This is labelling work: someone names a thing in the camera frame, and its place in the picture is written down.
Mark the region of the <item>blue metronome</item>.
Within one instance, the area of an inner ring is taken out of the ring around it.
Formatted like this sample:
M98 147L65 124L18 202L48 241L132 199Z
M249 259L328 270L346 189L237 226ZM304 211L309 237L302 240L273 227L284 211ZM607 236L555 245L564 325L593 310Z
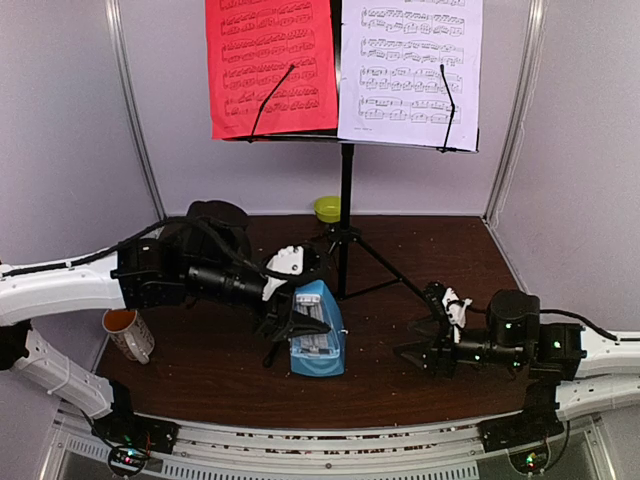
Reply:
M330 327L325 334L295 337L290 340L290 371L293 374L327 378L345 372L346 335L341 310L322 280L296 289L295 310Z

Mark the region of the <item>black music stand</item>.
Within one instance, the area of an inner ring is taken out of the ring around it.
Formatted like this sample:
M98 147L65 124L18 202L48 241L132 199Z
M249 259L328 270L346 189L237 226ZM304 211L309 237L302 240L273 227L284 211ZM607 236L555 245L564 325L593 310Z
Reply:
M338 290L336 298L339 300L347 300L357 296L373 293L377 290L402 284L412 291L421 302L423 302L431 314L428 302L424 296L424 289L420 289L411 280L407 279L400 270L386 260L378 251L376 251L362 237L361 231L351 224L351 197L352 197L352 176L353 176L353 159L355 146L350 143L341 145L341 217L337 223L328 224L322 237L330 243L327 255L332 256L335 252L339 254L337 263L338 273ZM349 247L352 244L360 246L368 253L378 264L384 267L393 275L393 278L387 282L383 282L357 292L349 294L347 292L348 277L348 261Z

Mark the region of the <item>white sheet music paper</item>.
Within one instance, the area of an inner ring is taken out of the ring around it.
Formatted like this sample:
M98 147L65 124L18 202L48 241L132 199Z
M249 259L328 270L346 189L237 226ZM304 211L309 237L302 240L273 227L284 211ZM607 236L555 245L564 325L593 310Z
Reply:
M337 135L475 152L484 4L345 1Z

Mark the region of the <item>red sheet music paper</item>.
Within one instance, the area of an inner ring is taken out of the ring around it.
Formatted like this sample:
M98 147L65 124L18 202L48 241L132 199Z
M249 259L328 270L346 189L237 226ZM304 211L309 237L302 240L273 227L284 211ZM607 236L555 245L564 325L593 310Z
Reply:
M213 139L337 127L329 2L208 1L205 30Z

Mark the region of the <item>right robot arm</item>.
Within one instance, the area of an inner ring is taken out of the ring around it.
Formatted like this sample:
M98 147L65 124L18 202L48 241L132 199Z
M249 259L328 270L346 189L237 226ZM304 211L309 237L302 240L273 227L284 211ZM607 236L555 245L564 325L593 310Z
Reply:
M535 440L551 421L567 422L639 401L639 335L609 332L585 317L556 309L558 321L542 322L540 300L520 290L500 290L484 308L450 287L432 283L424 295L437 323L414 331L421 341L395 354L432 375L452 377L460 365L523 371L530 385L513 419L519 440Z

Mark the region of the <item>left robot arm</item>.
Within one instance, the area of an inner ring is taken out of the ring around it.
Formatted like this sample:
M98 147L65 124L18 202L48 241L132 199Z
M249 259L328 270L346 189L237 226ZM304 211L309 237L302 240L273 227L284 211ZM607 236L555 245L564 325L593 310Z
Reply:
M253 260L244 210L220 200L195 201L185 215L160 220L84 257L1 268L1 368L20 372L78 407L123 444L144 433L129 390L95 376L53 349L33 319L85 310L141 311L189 298L240 305L253 330L280 342L327 334L331 326L297 311L297 288L322 276L322 254L309 244Z

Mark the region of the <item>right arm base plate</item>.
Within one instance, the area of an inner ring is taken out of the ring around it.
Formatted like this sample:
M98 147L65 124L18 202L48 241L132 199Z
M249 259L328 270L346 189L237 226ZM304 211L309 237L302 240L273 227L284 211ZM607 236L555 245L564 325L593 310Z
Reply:
M512 469L528 478L559 462L571 434L570 423L555 415L525 412L482 421L478 429L485 453L505 451Z

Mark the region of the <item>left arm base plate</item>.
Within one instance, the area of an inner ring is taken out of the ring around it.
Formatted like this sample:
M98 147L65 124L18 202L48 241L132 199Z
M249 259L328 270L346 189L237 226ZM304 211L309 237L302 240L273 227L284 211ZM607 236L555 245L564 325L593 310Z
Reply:
M180 430L175 422L140 416L129 407L115 406L100 418L82 414L107 447L107 467L123 479L141 473L154 453L171 454Z

